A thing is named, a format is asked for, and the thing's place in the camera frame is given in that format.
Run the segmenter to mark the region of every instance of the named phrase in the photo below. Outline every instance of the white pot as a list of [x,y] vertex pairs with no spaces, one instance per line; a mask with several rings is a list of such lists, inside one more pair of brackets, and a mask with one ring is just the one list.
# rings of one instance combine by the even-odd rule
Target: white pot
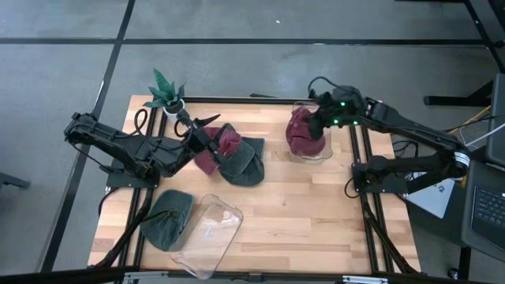
[[168,121],[172,122],[173,124],[175,124],[175,122],[177,121],[177,114],[181,110],[184,110],[186,108],[184,100],[181,99],[180,101],[182,102],[182,108],[176,114],[172,114],[171,112],[169,112],[168,110],[166,110],[166,107],[163,108],[163,111],[165,112],[166,117],[168,118]]

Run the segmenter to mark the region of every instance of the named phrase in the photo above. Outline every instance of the dark green towel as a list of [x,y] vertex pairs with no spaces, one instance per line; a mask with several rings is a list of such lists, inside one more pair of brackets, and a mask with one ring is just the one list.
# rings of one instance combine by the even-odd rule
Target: dark green towel
[[[231,161],[232,163],[226,164],[223,168],[223,164],[219,168],[219,172],[232,185],[242,185],[242,186],[254,186],[258,185],[264,180],[265,177],[265,169],[263,162],[261,161],[263,157],[263,148],[265,145],[265,139],[263,138],[249,138],[242,137],[242,144],[247,144],[252,149],[254,149],[254,156],[251,160],[248,161],[248,156],[246,154],[240,153],[239,151],[235,152],[234,155],[228,158],[226,163]],[[234,168],[242,168],[242,163],[247,162],[244,170],[237,174]]]
[[140,224],[140,231],[155,248],[169,251],[188,222],[194,200],[186,192],[165,191]]

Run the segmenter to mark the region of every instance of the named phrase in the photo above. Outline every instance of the potted plant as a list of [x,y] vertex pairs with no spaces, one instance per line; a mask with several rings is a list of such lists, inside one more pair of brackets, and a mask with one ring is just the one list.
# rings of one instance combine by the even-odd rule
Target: potted plant
[[177,114],[185,108],[184,100],[184,84],[175,92],[175,83],[168,83],[160,71],[154,69],[158,90],[149,87],[149,91],[154,95],[155,99],[152,102],[147,102],[144,107],[162,107],[168,120],[172,123],[177,121]]

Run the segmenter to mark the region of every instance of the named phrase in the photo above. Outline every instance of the gray carpet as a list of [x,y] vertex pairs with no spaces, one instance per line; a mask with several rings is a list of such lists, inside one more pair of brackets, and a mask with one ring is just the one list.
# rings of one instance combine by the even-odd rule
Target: gray carpet
[[[473,1],[493,39],[503,37],[486,1]],[[0,37],[115,37],[126,0],[0,2]],[[459,38],[476,39],[464,6],[389,0],[137,1],[127,38]],[[111,45],[0,45],[0,171],[32,181],[29,190],[0,192],[0,274],[32,272],[62,198],[75,151],[62,131],[74,111],[90,111]],[[129,97],[147,94],[152,68],[187,95],[306,97],[324,75],[382,99],[406,117],[438,129],[464,122],[479,108],[428,107],[424,95],[467,95],[491,80],[496,66],[484,49],[265,45],[123,46],[100,121],[121,128]],[[324,83],[318,92],[329,89]],[[471,139],[483,125],[463,129]],[[98,151],[92,155],[110,161]],[[106,176],[87,162],[55,269],[85,267]],[[457,246],[413,220],[423,271],[445,276]],[[501,282],[505,265],[473,253],[471,279]],[[173,282],[195,282],[193,279]]]

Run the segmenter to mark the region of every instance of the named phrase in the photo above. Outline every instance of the yellow cable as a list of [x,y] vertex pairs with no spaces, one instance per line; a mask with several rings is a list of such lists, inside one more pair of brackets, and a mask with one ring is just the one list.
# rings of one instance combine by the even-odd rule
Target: yellow cable
[[[491,109],[491,106],[488,106],[488,107],[484,108],[484,109],[483,109],[480,113],[476,114],[473,118],[471,118],[471,119],[469,119],[469,120],[465,121],[465,123],[463,123],[462,125],[465,125],[465,124],[467,124],[467,123],[469,123],[469,122],[471,122],[471,121],[476,120],[478,117],[480,117],[480,116],[481,116],[484,112],[488,111],[489,109]],[[460,128],[461,128],[461,126],[462,126],[462,125],[460,125],[457,129],[453,129],[453,130],[451,130],[449,133],[450,133],[450,134],[455,133],[456,131],[458,131],[458,129],[460,129]]]

